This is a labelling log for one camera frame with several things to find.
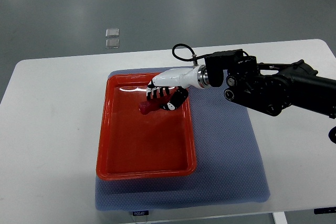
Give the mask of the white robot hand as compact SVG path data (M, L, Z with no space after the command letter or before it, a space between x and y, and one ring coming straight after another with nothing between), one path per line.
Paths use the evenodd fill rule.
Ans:
M188 98L186 88L193 86L203 89L201 83L200 68L174 68L166 70L156 75L149 82L146 88L146 99L150 100L163 97L160 109L174 111L178 109ZM174 93L170 94L169 87L178 87Z

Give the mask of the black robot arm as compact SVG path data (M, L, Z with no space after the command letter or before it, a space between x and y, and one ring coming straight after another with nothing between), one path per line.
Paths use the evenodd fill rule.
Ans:
M161 109L173 111L188 97L187 88L218 88L233 103L271 116L294 105L335 119L335 80L318 76L303 60L291 64L258 63L242 49L218 51L190 59L193 68L175 68L155 76L146 89L147 100L165 98Z

